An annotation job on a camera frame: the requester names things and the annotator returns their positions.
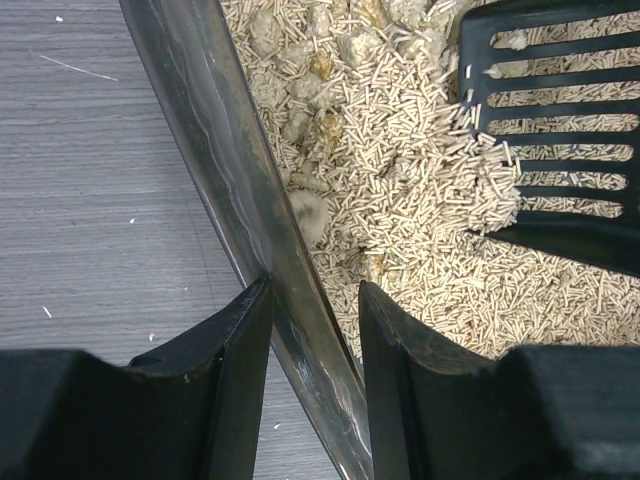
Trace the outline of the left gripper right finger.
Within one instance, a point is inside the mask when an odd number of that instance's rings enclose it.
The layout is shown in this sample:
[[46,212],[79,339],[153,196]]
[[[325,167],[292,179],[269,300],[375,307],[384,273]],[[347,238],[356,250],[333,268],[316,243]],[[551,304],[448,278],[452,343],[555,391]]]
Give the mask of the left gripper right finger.
[[524,345],[478,355],[359,287],[378,479],[635,479],[639,351]]

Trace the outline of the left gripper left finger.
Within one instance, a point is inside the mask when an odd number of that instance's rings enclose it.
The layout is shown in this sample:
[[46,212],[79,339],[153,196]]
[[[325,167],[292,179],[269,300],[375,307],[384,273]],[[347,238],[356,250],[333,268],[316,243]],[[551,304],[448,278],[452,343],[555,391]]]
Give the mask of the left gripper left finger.
[[274,313],[261,278],[116,366],[83,350],[1,354],[5,479],[249,479]]

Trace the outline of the grey plastic litter box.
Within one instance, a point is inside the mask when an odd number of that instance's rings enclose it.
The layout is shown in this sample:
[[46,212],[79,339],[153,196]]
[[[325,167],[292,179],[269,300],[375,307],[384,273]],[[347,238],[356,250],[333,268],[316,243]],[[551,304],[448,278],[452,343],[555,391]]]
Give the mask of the grey plastic litter box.
[[272,346],[339,475],[374,475],[364,385],[333,314],[216,1],[121,11],[176,145],[242,284],[269,275]]

